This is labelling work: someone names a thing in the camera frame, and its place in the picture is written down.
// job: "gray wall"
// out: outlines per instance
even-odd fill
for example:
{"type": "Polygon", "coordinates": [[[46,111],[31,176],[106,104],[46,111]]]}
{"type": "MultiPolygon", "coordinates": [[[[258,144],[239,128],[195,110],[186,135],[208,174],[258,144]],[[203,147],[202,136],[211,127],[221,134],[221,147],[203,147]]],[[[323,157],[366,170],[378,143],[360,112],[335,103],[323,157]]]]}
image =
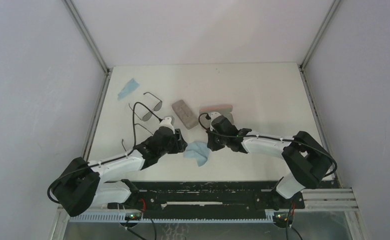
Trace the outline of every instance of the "gray wall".
{"type": "Polygon", "coordinates": [[[390,239],[390,1],[344,1],[307,77],[370,238],[390,239]]]}
{"type": "Polygon", "coordinates": [[[60,0],[0,0],[0,240],[46,239],[103,73],[60,0]]]}

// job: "light blue cloth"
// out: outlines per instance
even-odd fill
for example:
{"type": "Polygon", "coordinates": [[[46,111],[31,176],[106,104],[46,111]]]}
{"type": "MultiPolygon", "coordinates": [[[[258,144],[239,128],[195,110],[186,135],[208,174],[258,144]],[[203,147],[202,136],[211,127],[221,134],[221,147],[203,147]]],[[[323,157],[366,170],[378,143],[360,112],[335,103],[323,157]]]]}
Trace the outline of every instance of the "light blue cloth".
{"type": "Polygon", "coordinates": [[[128,83],[124,86],[121,92],[118,94],[118,101],[127,97],[130,93],[136,90],[140,85],[132,78],[128,83]]]}
{"type": "Polygon", "coordinates": [[[187,159],[195,158],[198,162],[198,167],[200,167],[207,162],[210,152],[211,150],[207,147],[206,143],[196,141],[187,145],[183,157],[187,159]]]}

